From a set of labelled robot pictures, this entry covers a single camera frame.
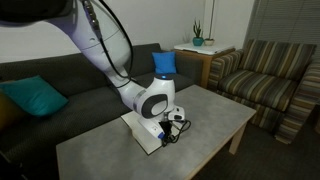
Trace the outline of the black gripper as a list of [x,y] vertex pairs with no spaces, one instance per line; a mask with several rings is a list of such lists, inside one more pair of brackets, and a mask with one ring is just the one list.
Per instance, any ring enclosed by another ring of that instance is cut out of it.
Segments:
[[159,122],[159,124],[164,132],[164,140],[169,140],[170,137],[172,136],[172,131],[171,131],[172,124],[166,117],[163,117],[163,119]]

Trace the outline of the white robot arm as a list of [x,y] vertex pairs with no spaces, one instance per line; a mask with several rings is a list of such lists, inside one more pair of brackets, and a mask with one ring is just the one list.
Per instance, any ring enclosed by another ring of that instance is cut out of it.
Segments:
[[59,28],[108,77],[150,134],[161,140],[170,137],[174,81],[156,77],[147,88],[133,82],[125,69],[133,60],[131,42],[103,0],[0,0],[0,21],[5,26],[46,21]]

